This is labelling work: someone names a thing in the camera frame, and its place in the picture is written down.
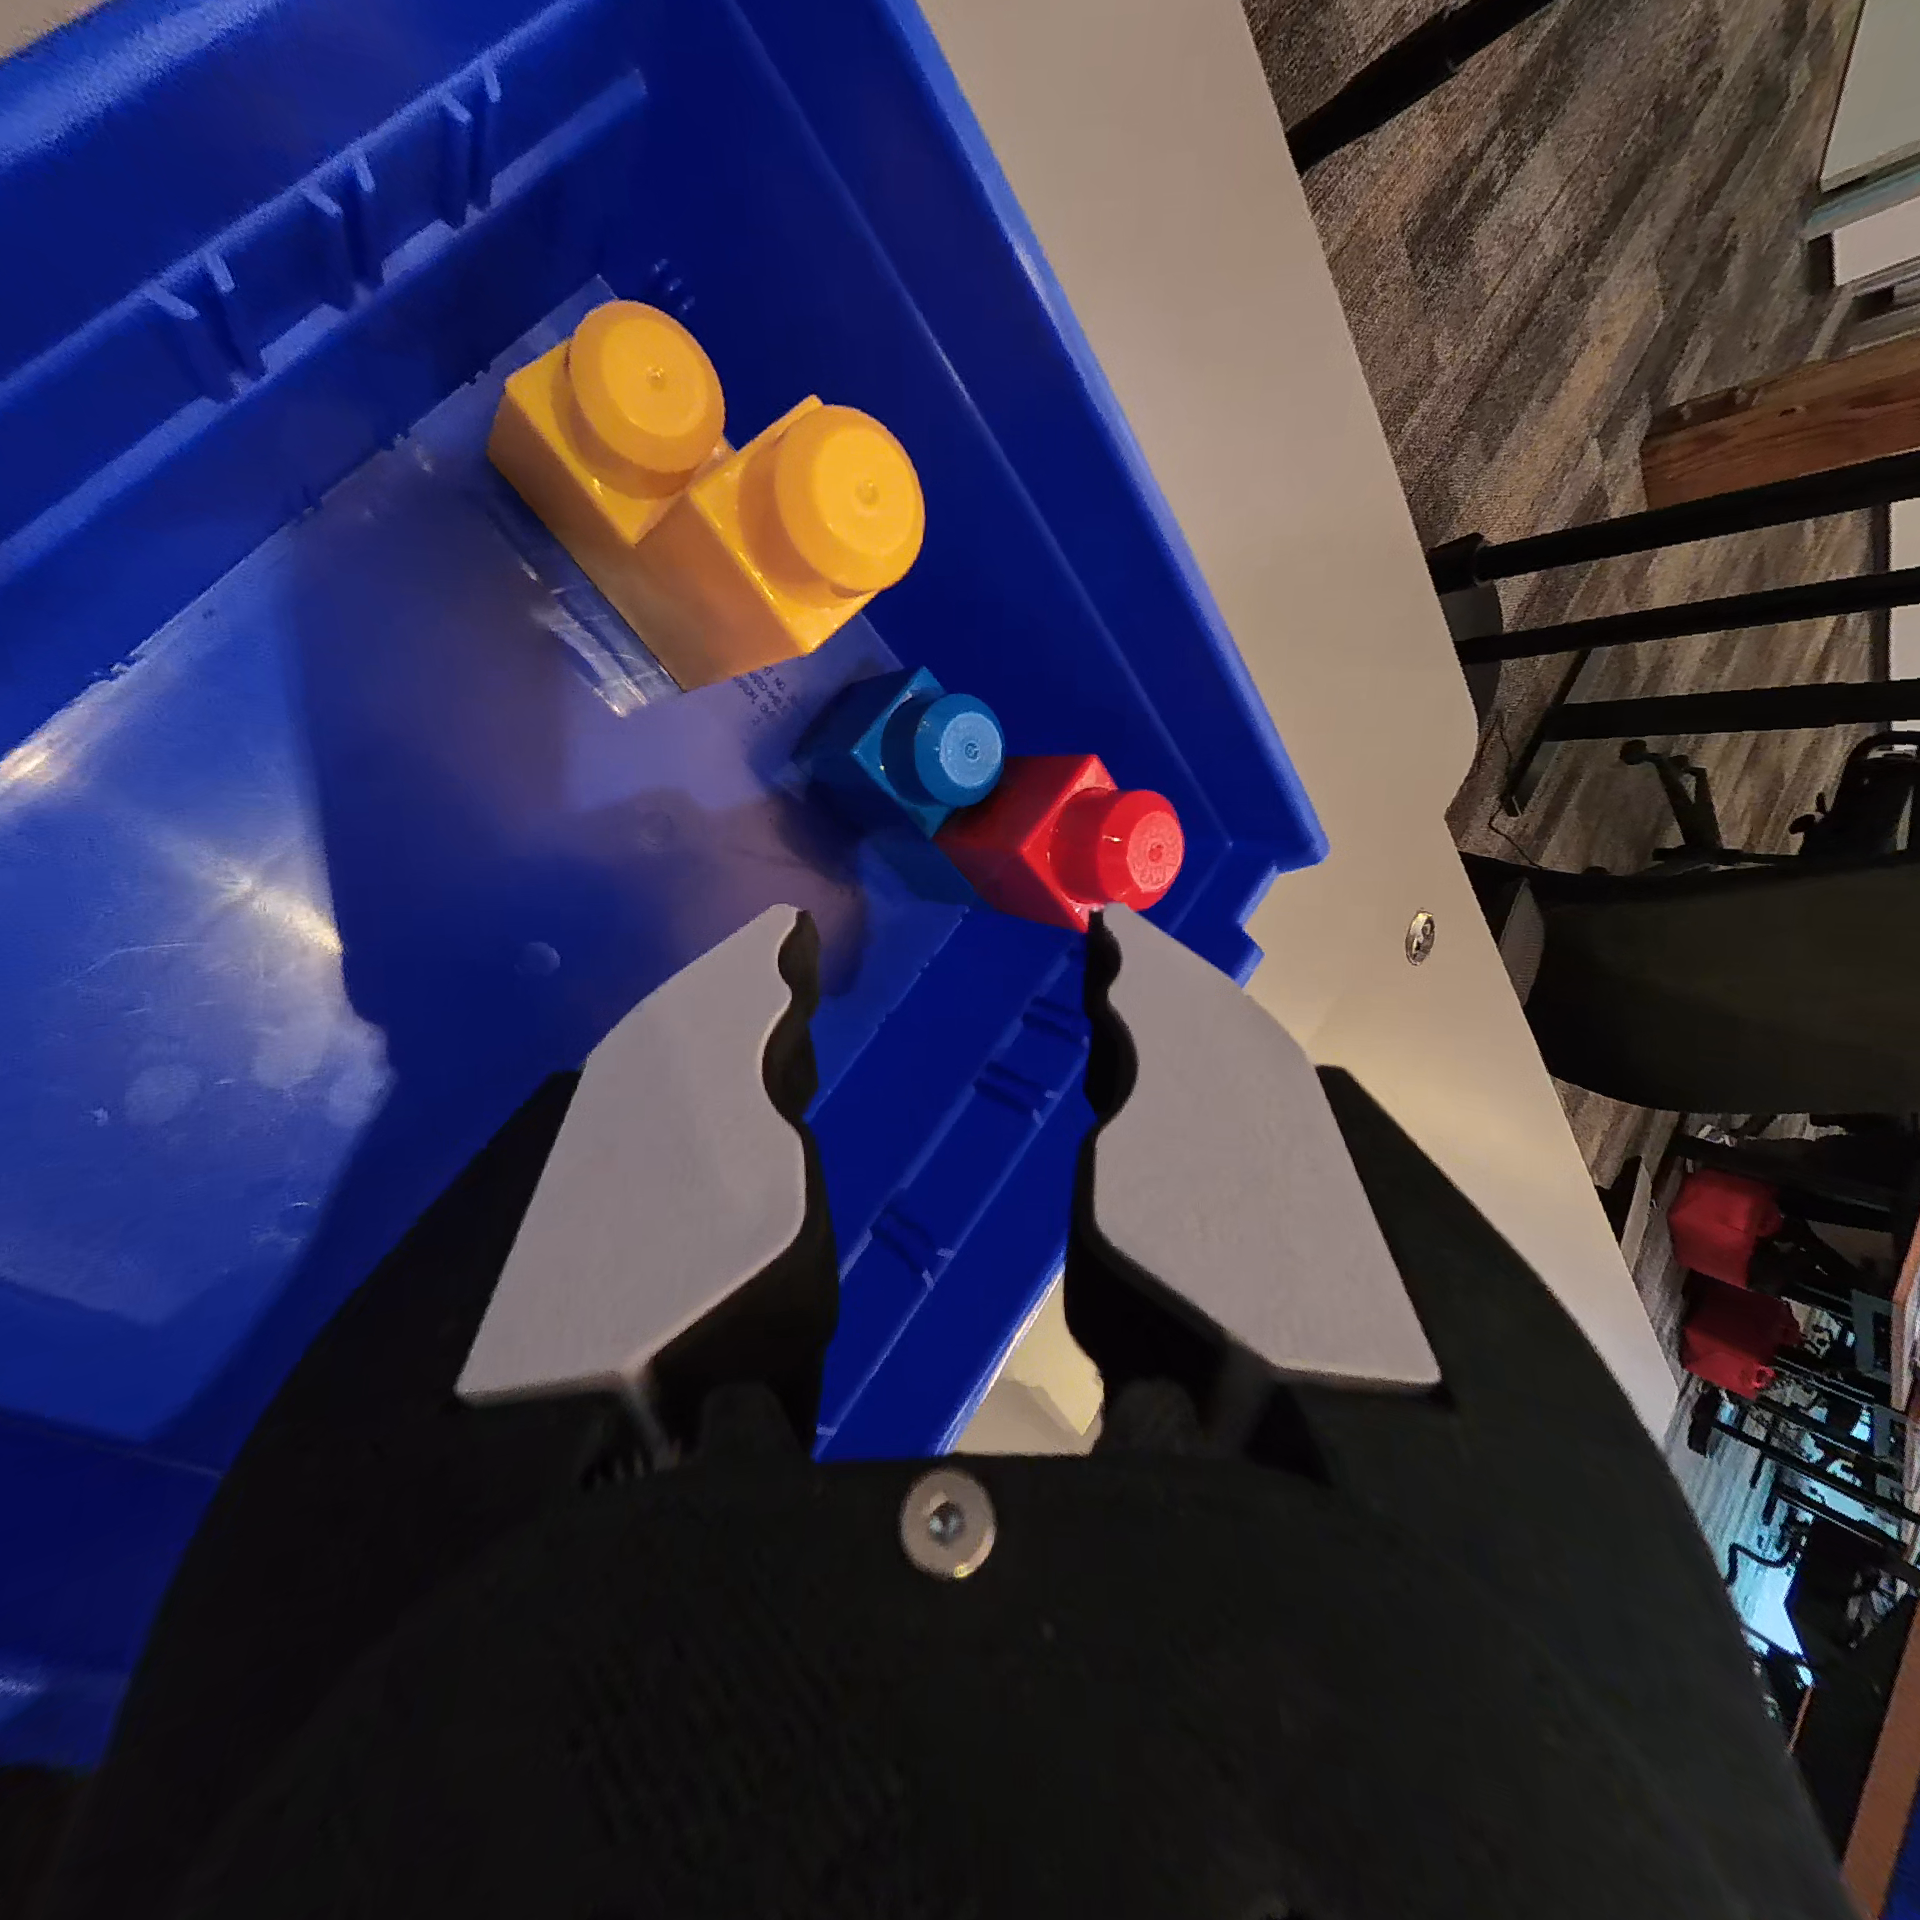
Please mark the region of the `wooden block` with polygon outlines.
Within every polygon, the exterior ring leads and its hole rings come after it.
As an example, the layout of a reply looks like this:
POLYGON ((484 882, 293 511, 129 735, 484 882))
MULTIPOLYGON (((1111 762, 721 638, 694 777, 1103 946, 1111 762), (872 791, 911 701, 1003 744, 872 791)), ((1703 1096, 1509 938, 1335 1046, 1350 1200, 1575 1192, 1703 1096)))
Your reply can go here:
POLYGON ((1916 333, 1666 407, 1641 442, 1645 507, 1916 450, 1916 333))

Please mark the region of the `blue two-stud block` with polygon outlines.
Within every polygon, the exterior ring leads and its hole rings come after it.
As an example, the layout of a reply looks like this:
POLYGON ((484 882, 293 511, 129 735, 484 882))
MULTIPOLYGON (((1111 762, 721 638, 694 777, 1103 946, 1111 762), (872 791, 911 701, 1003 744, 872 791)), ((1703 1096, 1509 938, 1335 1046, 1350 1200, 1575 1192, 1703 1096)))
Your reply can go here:
POLYGON ((976 904, 935 833, 983 806, 1007 767, 1003 725, 980 694, 947 691, 925 668, 860 680, 811 721, 793 766, 808 795, 904 889, 976 904))

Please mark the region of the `red crate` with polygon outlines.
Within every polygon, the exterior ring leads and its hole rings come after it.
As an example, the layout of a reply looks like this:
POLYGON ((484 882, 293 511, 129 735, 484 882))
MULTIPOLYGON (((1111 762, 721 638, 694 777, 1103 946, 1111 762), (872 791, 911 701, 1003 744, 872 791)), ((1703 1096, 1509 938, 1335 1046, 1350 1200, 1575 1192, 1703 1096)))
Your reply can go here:
POLYGON ((1758 1399, 1778 1378, 1778 1355, 1797 1348, 1795 1307, 1763 1290, 1690 1279, 1678 1332, 1686 1374, 1745 1405, 1758 1399))
POLYGON ((1690 1170, 1669 1206, 1669 1246, 1689 1275, 1746 1287, 1758 1247, 1773 1242, 1783 1223, 1788 1215, 1763 1181, 1690 1170))

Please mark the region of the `blue plastic bin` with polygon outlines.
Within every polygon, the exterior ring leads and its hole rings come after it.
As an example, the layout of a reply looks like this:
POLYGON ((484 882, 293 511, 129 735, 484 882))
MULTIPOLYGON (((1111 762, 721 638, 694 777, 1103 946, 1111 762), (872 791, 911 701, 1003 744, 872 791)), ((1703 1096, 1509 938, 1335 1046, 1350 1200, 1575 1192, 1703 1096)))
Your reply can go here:
POLYGON ((486 1140, 771 904, 847 1314, 931 1453, 1063 1255, 1073 934, 915 893, 793 742, 931 668, 1163 791, 1249 979, 1326 839, 913 2, 107 2, 2 61, 2 1764, 98 1762, 219 1477, 486 1140), (815 663, 677 691, 486 461, 591 301, 924 479, 815 663))

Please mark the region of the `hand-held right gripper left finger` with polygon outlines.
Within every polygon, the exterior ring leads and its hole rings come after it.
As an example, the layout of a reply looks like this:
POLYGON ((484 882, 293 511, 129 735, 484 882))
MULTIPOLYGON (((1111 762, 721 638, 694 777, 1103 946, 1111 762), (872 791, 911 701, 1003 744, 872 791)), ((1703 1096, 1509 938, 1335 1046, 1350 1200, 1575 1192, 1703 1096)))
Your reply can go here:
POLYGON ((811 1018, 819 934, 775 904, 587 1055, 455 1378, 462 1405, 605 1398, 691 1448, 716 1394, 818 1441, 837 1252, 811 1018))

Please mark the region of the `black office chair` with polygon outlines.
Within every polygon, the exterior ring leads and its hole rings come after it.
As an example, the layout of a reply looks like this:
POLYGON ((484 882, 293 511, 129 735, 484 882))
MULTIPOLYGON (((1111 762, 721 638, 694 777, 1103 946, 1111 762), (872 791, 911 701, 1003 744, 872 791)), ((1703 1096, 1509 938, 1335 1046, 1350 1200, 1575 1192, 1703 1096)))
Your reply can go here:
POLYGON ((1755 871, 1790 861, 1916 861, 1916 735, 1875 732, 1852 744, 1840 766, 1832 799, 1816 795, 1809 812, 1790 822, 1795 852, 1732 849, 1709 767, 1678 752, 1654 752, 1645 738, 1619 747, 1623 766, 1641 766, 1658 777, 1678 829, 1675 849, 1650 855, 1654 868, 1681 871, 1755 871))

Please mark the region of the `black upright panel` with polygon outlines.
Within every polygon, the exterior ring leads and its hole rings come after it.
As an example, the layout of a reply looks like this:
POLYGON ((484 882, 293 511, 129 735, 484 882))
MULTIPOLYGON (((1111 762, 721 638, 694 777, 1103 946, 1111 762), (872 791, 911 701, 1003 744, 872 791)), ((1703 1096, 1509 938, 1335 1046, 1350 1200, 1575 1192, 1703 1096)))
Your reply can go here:
POLYGON ((1533 873, 1544 1071, 1636 1108, 1916 1111, 1916 861, 1533 873))

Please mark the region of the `yellow two-stud block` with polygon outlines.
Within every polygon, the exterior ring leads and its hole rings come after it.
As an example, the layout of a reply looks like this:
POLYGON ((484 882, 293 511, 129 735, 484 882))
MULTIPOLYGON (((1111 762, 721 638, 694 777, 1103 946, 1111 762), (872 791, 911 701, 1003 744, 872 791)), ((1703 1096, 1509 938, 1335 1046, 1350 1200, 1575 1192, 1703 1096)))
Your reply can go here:
POLYGON ((705 690, 818 652, 860 610, 803 573, 771 507, 771 450, 723 442, 707 351, 673 314, 603 301, 502 384, 486 456, 664 674, 705 690))

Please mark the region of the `red one-stud block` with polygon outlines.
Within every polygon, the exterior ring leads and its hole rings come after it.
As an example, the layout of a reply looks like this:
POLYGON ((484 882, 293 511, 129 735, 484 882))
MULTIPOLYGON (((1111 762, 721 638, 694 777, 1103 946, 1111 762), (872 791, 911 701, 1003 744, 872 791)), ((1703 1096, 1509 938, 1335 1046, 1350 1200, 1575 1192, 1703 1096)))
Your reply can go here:
POLYGON ((933 849, 996 915, 1081 934, 1104 906, 1159 904, 1187 833, 1164 795, 1123 789, 1100 755, 1014 755, 933 849))

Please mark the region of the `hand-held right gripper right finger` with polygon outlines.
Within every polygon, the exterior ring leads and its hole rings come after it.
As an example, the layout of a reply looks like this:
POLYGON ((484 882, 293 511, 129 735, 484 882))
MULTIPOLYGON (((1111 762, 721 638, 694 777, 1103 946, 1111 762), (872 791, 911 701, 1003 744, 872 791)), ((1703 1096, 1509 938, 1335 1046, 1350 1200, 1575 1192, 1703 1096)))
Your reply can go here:
POLYGON ((1291 1388, 1434 1394, 1434 1345, 1285 1022, 1133 906, 1090 925, 1086 1018, 1063 1311, 1103 1441, 1262 1453, 1291 1388))

